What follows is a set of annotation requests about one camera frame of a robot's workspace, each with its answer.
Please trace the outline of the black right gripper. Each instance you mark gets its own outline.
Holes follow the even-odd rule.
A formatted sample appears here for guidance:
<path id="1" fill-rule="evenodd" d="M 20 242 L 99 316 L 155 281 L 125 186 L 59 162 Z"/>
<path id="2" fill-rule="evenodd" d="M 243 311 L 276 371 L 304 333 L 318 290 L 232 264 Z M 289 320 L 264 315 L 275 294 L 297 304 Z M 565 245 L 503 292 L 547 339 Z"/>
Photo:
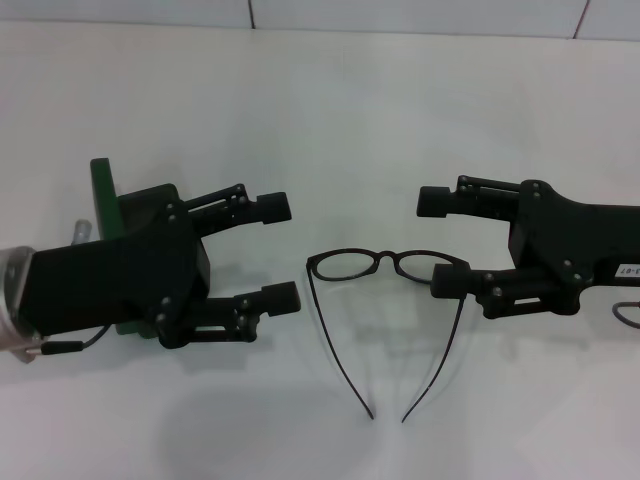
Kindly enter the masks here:
<path id="1" fill-rule="evenodd" d="M 472 295 L 487 319 L 570 316 L 580 309 L 582 289 L 640 287 L 640 278 L 616 277 L 620 264 L 640 264 L 640 206 L 576 202 L 541 180 L 518 184 L 462 175 L 454 190 L 421 187 L 416 214 L 514 220 L 508 243 L 514 264 L 533 268 L 434 267 L 433 297 Z"/>

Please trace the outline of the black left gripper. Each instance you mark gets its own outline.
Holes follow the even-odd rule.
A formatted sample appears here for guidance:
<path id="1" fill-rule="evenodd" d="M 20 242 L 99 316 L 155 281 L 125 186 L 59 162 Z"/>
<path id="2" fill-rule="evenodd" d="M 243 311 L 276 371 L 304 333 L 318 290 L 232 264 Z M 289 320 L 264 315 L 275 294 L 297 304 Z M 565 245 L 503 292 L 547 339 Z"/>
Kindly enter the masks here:
<path id="1" fill-rule="evenodd" d="M 209 293 L 202 241 L 172 184 L 118 201 L 124 235 L 33 254 L 18 317 L 42 336 L 143 322 L 181 348 L 194 339 L 190 306 Z"/>

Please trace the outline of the black glasses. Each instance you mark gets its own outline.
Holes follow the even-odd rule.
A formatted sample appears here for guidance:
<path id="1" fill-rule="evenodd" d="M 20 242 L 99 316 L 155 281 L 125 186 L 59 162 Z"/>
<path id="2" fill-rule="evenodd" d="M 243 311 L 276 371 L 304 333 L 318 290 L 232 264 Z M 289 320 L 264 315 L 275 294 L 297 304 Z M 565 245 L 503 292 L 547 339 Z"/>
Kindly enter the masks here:
<path id="1" fill-rule="evenodd" d="M 462 269 L 469 265 L 467 261 L 453 255 L 423 249 L 403 252 L 391 250 L 376 252 L 364 248 L 342 248 L 318 253 L 307 258 L 305 272 L 326 345 L 343 379 L 370 420 L 375 419 L 375 414 L 343 366 L 324 318 L 315 282 L 320 280 L 328 283 L 341 283 L 369 277 L 377 273 L 385 259 L 392 262 L 396 275 L 422 286 L 433 284 L 433 274 L 437 267 Z"/>

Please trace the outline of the green glasses case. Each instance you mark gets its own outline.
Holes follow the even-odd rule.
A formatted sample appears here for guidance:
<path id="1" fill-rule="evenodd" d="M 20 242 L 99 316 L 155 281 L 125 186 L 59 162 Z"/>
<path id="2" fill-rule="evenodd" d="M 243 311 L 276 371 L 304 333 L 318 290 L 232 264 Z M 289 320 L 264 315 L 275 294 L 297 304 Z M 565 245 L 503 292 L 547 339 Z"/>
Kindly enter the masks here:
<path id="1" fill-rule="evenodd" d="M 163 336 L 161 269 L 169 259 L 166 207 L 177 190 L 165 183 L 120 196 L 107 158 L 90 163 L 100 238 L 98 272 L 91 276 L 97 303 L 110 309 L 107 319 L 121 335 Z"/>

